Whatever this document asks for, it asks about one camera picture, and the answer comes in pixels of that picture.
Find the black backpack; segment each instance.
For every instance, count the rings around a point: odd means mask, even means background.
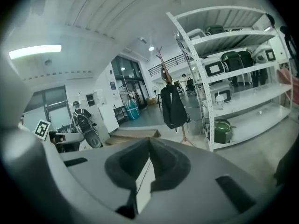
[[[185,107],[178,94],[177,88],[168,84],[161,90],[163,118],[170,129],[175,129],[187,122]]]

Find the white metal shelving unit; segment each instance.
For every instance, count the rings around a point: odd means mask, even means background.
[[[278,83],[276,72],[277,69],[279,69],[279,64],[277,61],[256,64],[252,67],[235,70],[213,77],[208,77],[206,75],[206,71],[200,61],[201,57],[227,50],[260,45],[267,42],[269,39],[278,36],[278,32],[253,30],[253,26],[265,14],[264,11],[259,9],[236,6],[207,7],[177,16],[167,13],[168,17],[179,31],[176,35],[177,42],[188,62],[193,80],[196,80],[192,71],[192,66],[194,65],[197,66],[201,77],[200,83],[202,83],[205,91],[208,109],[210,137],[208,137],[206,130],[204,131],[207,136],[210,151],[251,139],[270,129],[290,113],[292,106],[290,109],[281,106],[279,103],[280,99],[277,103],[273,102],[273,99],[280,97],[280,95],[289,90],[291,90],[292,94],[292,84],[285,85]],[[227,30],[244,29],[210,35],[195,40],[190,40],[186,34],[196,28],[205,30],[206,27],[211,25],[222,25],[224,29]],[[225,103],[221,110],[212,103],[209,83],[268,68],[273,69],[269,77],[271,83],[234,93],[232,101]],[[201,113],[203,114],[201,98],[202,95],[197,96],[202,111]],[[256,105],[262,106],[228,119],[231,126],[236,126],[236,128],[233,129],[233,137],[229,143],[220,144],[214,142],[214,119],[216,117],[246,110]]]

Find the shelf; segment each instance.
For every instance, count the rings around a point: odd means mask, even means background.
[[[233,137],[226,144],[214,143],[213,149],[228,147],[249,140],[275,126],[289,113],[290,109],[269,103],[248,113],[228,119],[231,126],[236,126],[233,128]]]
[[[236,48],[260,45],[275,36],[277,35],[265,31],[233,31],[208,35],[191,42],[199,57],[205,57]]]
[[[225,29],[251,28],[264,11],[238,6],[206,7],[175,16],[185,32],[196,28],[205,30],[211,25],[222,25]]]
[[[250,73],[250,72],[253,72],[255,70],[261,70],[261,69],[272,67],[272,66],[278,66],[277,61],[268,62],[268,63],[264,63],[264,64],[255,64],[251,67],[243,68],[243,69],[240,69],[240,70],[234,70],[234,71],[227,72],[227,73],[217,75],[217,76],[214,76],[214,77],[208,77],[207,81],[209,83],[212,83],[212,82],[215,82],[215,81],[227,79],[227,78],[230,78],[230,77],[235,77],[235,76],[238,76],[238,75],[241,75],[241,74]]]
[[[292,88],[289,84],[265,84],[253,89],[234,93],[232,101],[225,103],[223,110],[220,110],[217,105],[213,106],[214,116],[222,116],[231,114],[241,110],[248,109],[255,105],[271,100]]]

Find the ceiling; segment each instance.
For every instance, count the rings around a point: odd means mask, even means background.
[[[1,49],[7,54],[28,46],[62,45],[60,53],[13,60],[28,85],[97,77],[124,48],[150,60],[154,56],[148,51],[150,45],[173,45],[176,30],[166,12],[177,15],[201,7],[241,5],[243,2],[250,5],[250,1],[45,0],[42,9],[43,0],[25,0],[19,5],[19,13]],[[144,37],[147,44],[138,37]],[[52,64],[46,66],[48,59]]]

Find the black office chair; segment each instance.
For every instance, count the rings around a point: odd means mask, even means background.
[[[187,91],[187,95],[190,95],[192,92],[194,92],[194,94],[196,95],[193,79],[191,79],[191,78],[188,78],[188,80],[187,80],[187,89],[186,89],[186,91]]]

